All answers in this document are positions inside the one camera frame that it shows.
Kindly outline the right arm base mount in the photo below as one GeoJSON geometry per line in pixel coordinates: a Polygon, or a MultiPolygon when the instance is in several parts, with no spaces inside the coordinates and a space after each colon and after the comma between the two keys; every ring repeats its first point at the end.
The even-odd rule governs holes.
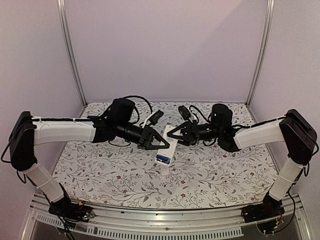
{"type": "Polygon", "coordinates": [[[282,221],[285,209],[282,202],[250,204],[241,209],[245,223],[256,222],[256,227],[263,235],[274,234],[282,221]]]}

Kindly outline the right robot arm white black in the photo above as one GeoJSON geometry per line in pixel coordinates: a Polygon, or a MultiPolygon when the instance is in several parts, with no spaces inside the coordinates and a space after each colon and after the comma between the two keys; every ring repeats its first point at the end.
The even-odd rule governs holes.
{"type": "Polygon", "coordinates": [[[190,111],[184,106],[180,106],[178,111],[185,121],[170,130],[167,136],[185,146],[195,145],[198,141],[217,140],[221,149],[234,153],[269,143],[286,144],[288,159],[258,208],[262,218],[269,218],[278,210],[278,202],[319,151],[316,131],[295,109],[288,110],[283,116],[250,126],[233,124],[232,110],[222,103],[212,106],[210,120],[205,124],[190,120],[190,111]]]}

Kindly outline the white battery cover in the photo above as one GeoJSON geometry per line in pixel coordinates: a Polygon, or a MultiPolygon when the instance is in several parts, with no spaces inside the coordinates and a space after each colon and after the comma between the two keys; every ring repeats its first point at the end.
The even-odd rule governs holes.
{"type": "Polygon", "coordinates": [[[170,174],[170,168],[168,166],[160,166],[161,176],[168,176],[170,174]]]}

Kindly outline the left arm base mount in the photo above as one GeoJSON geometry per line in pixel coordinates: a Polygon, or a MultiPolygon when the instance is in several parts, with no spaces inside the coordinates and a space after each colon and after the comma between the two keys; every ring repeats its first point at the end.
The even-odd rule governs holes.
{"type": "Polygon", "coordinates": [[[80,201],[78,203],[52,202],[48,212],[71,222],[88,223],[90,219],[96,216],[93,208],[86,205],[85,201],[80,201]]]}

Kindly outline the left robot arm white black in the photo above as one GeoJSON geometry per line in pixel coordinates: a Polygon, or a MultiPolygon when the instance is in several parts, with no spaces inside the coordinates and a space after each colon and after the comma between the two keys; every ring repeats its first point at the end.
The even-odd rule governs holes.
{"type": "Polygon", "coordinates": [[[143,150],[168,149],[170,144],[151,126],[139,127],[130,121],[135,108],[130,97],[122,97],[114,99],[101,115],[86,118],[35,117],[24,111],[5,148],[9,152],[8,163],[31,180],[63,217],[70,217],[75,211],[74,205],[63,187],[38,163],[34,147],[74,141],[104,143],[119,137],[143,150]]]}

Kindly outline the white remote control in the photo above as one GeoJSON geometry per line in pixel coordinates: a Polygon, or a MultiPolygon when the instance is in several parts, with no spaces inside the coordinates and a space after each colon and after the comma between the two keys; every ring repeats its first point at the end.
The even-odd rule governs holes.
{"type": "Polygon", "coordinates": [[[177,139],[168,136],[168,132],[174,128],[174,126],[168,124],[165,126],[162,135],[165,142],[160,144],[161,146],[165,146],[165,148],[159,149],[155,157],[155,162],[165,167],[169,167],[173,162],[175,150],[178,144],[177,139]]]}

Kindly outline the blue battery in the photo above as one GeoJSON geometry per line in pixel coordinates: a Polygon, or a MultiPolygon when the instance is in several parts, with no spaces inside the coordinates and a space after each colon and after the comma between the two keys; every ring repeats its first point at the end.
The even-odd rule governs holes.
{"type": "Polygon", "coordinates": [[[158,161],[161,161],[161,162],[170,162],[171,161],[171,158],[170,157],[166,157],[166,156],[162,156],[162,155],[157,155],[156,159],[158,161]]]}

